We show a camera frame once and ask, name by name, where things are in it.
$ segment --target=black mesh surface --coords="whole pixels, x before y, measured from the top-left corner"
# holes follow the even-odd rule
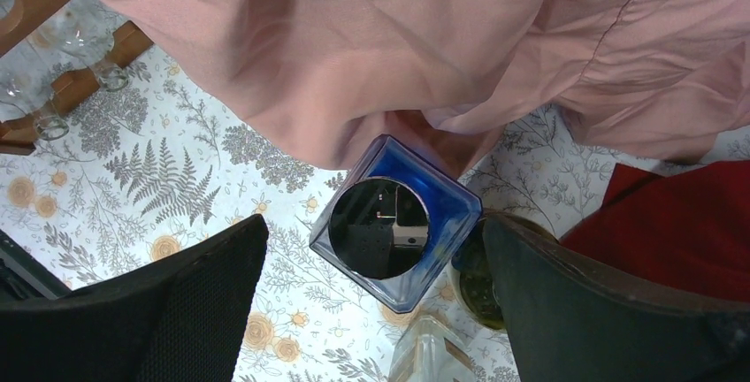
[[[230,381],[267,237],[255,216],[58,300],[0,304],[0,380]]]

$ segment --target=table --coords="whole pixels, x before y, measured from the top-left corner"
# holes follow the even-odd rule
[[[263,214],[269,252],[234,381],[385,382],[410,315],[379,306],[307,247],[311,223],[346,173],[279,152],[159,48],[127,71],[130,86],[92,96],[69,117],[65,138],[30,157],[0,156],[0,228],[75,289]],[[706,162],[717,159],[750,159],[750,129],[722,134]],[[662,174],[689,169],[575,145],[548,106],[510,125],[462,182],[486,207],[560,236],[599,207],[617,162]],[[192,207],[173,207],[158,194],[163,185],[181,186]],[[519,380],[508,337],[474,324],[445,275],[419,309],[472,340],[479,382]]]

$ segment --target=bottle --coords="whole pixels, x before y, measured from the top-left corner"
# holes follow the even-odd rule
[[[417,316],[396,343],[388,382],[473,382],[460,338],[428,314]]]

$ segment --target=wine glass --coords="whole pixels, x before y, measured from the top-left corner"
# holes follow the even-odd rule
[[[99,85],[110,92],[128,83],[127,73],[107,58],[114,45],[113,31],[96,16],[87,1],[72,0],[37,30],[52,47],[88,66]]]
[[[54,141],[70,131],[55,110],[53,74],[27,41],[0,59],[0,104],[17,117],[31,115],[34,130],[44,141]]]

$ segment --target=floral pattern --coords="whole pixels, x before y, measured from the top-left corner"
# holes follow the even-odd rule
[[[130,85],[87,100],[69,116],[66,137],[30,157],[0,156],[0,228],[80,288],[262,214],[269,251],[234,381],[386,382],[394,343],[416,313],[395,315],[308,248],[346,172],[279,152],[158,48],[126,71]],[[707,162],[727,158],[750,159],[750,129],[722,134]],[[578,146],[547,106],[511,124],[462,182],[486,207],[560,236],[600,206],[617,162],[663,174],[692,168]],[[417,312],[467,341],[477,381],[520,380],[508,337],[475,324],[445,274]]]

